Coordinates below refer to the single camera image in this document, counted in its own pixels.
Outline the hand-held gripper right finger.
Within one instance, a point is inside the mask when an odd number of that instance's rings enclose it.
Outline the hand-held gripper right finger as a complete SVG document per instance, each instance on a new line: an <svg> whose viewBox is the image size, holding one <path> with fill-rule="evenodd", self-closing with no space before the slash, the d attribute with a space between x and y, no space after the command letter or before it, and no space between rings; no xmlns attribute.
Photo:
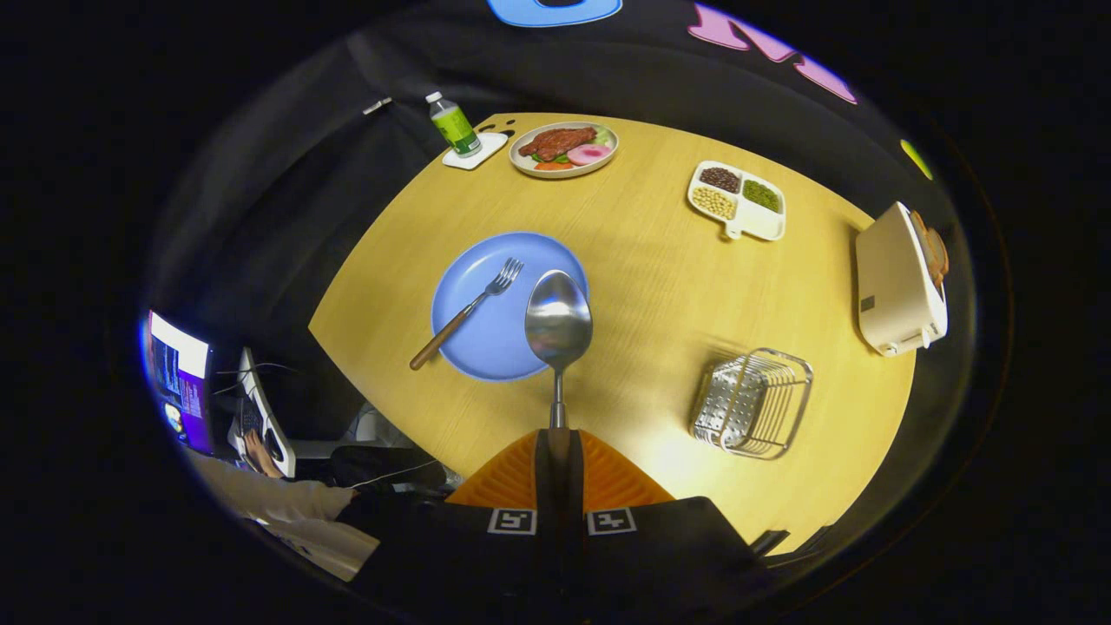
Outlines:
<svg viewBox="0 0 1111 625"><path fill-rule="evenodd" d="M573 431L565 574L585 609L744 609L765 565L705 496L678 498L621 452Z"/></svg>

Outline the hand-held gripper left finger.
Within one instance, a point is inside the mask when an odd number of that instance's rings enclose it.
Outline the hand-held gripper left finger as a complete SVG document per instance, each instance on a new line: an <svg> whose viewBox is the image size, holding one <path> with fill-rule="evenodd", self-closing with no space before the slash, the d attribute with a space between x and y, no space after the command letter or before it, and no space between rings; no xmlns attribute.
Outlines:
<svg viewBox="0 0 1111 625"><path fill-rule="evenodd" d="M517 438L448 496L353 498L346 522L378 541L353 589L389 609L544 608L556 558L538 438Z"/></svg>

